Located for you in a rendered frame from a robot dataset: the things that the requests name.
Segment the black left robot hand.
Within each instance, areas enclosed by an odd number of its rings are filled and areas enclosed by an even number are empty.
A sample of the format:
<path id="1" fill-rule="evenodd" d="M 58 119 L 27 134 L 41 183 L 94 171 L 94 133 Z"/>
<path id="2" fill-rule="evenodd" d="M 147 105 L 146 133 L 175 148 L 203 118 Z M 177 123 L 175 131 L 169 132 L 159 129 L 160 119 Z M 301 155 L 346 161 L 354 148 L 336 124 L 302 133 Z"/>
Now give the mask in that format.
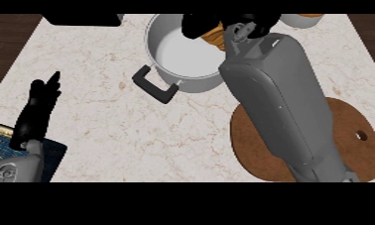
<path id="1" fill-rule="evenodd" d="M 30 140 L 42 140 L 47 133 L 50 115 L 55 106 L 60 91 L 60 73 L 55 71 L 47 82 L 35 79 L 30 82 L 29 98 L 13 128 L 8 147 L 24 151 Z"/>

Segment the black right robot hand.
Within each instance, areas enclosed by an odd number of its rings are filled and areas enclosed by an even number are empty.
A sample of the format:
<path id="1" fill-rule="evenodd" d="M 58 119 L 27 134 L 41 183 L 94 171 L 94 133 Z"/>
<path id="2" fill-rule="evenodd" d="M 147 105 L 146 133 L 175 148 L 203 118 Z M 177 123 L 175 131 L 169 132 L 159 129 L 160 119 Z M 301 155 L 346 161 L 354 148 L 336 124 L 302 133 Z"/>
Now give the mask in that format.
<path id="1" fill-rule="evenodd" d="M 188 39 L 196 39 L 206 34 L 218 24 L 222 28 L 234 24 L 253 23 L 255 27 L 247 34 L 249 39 L 256 39 L 265 36 L 272 25 L 281 17 L 280 13 L 262 14 L 184 14 L 181 20 L 181 33 Z"/>

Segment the golden brown croissant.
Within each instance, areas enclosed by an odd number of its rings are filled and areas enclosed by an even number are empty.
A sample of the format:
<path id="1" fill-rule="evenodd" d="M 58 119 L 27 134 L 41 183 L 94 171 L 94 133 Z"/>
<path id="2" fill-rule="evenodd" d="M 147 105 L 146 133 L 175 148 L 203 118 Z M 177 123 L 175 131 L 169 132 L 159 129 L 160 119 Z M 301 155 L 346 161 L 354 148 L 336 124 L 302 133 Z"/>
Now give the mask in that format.
<path id="1" fill-rule="evenodd" d="M 209 45 L 215 46 L 219 51 L 224 51 L 225 50 L 225 45 L 224 45 L 224 28 L 222 28 L 222 24 L 218 24 L 218 26 L 200 36 L 200 39 Z"/>

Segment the round brown cutting board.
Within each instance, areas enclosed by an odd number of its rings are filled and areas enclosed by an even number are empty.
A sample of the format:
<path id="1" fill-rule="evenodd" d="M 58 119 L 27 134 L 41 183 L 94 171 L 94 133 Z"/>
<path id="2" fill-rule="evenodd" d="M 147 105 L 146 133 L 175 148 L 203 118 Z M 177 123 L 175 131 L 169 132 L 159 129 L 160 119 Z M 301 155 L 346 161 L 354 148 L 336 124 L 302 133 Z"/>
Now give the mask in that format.
<path id="1" fill-rule="evenodd" d="M 375 180 L 375 130 L 357 109 L 343 101 L 327 98 L 333 117 L 333 142 L 343 163 L 358 180 Z M 264 181 L 295 182 L 281 159 L 264 144 L 256 128 L 239 105 L 230 121 L 230 139 L 236 159 L 247 173 Z"/>

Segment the blue placemat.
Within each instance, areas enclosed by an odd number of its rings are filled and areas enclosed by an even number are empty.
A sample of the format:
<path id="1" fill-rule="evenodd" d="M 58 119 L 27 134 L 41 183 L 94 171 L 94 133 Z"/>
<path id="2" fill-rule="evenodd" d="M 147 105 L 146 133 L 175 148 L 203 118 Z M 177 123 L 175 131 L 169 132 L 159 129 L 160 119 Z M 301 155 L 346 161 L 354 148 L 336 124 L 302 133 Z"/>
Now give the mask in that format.
<path id="1" fill-rule="evenodd" d="M 10 149 L 8 144 L 11 135 L 13 129 L 0 124 L 0 160 L 27 155 L 26 151 L 14 151 Z M 48 139 L 42 140 L 44 168 L 39 182 L 48 182 L 51 180 L 66 150 L 67 147 L 58 142 Z"/>

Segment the grey cup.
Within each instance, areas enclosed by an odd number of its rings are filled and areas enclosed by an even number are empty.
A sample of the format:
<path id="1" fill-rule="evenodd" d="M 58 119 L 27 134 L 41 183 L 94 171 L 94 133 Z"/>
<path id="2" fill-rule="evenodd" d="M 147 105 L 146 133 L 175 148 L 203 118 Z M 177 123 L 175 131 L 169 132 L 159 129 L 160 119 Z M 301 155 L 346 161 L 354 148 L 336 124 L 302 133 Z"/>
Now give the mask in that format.
<path id="1" fill-rule="evenodd" d="M 320 21 L 321 14 L 281 14 L 280 21 L 292 28 L 311 28 Z"/>

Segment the black appliance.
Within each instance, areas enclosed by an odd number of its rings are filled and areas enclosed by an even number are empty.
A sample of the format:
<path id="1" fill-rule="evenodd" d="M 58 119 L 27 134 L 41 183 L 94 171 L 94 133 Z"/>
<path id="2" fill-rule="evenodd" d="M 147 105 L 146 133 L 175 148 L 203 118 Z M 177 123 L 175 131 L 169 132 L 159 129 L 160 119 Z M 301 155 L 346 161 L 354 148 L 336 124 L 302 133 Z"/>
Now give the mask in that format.
<path id="1" fill-rule="evenodd" d="M 122 14 L 44 14 L 55 26 L 117 27 Z"/>

